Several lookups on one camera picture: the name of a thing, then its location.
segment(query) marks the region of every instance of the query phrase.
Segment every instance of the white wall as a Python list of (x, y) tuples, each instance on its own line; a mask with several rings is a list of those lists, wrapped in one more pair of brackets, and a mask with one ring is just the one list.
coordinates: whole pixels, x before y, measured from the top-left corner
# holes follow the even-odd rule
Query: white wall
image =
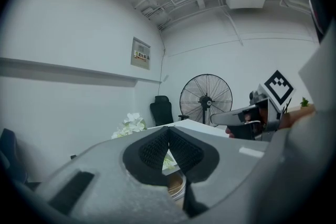
[[(151, 126), (163, 44), (125, 0), (12, 0), (0, 32), (0, 128), (16, 133), (30, 180), (109, 139), (128, 112)], [(151, 46), (150, 70), (130, 65), (133, 37)]]
[(311, 18), (277, 3), (261, 10), (230, 11), (243, 40), (239, 43), (224, 14), (216, 9), (189, 18), (163, 32), (166, 47), (160, 94), (173, 104), (178, 120), (180, 94), (185, 84), (204, 73), (224, 79), (233, 95), (232, 109), (249, 104), (249, 93), (279, 69), (297, 92), (290, 106), (302, 97), (310, 100), (298, 71), (318, 48)]

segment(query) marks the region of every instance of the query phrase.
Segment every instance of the fan guard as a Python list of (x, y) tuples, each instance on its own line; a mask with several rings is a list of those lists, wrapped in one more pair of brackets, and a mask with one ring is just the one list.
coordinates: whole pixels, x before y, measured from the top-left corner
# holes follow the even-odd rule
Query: fan guard
[(191, 79), (181, 92), (181, 112), (196, 122), (216, 127), (210, 121), (211, 115), (230, 111), (231, 108), (232, 93), (229, 85), (213, 74), (202, 74)]

